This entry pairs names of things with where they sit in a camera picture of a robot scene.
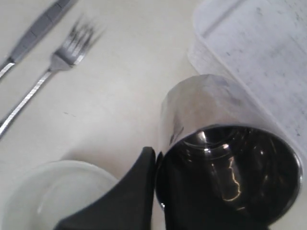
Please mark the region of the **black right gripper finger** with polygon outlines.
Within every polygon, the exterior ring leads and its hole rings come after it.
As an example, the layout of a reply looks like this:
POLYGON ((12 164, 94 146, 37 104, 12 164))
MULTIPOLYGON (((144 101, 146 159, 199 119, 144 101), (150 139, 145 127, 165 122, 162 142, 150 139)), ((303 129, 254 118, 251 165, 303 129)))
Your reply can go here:
POLYGON ((155 151, 144 147, 132 168, 109 192, 60 220, 55 229, 151 229, 155 171, 155 151))

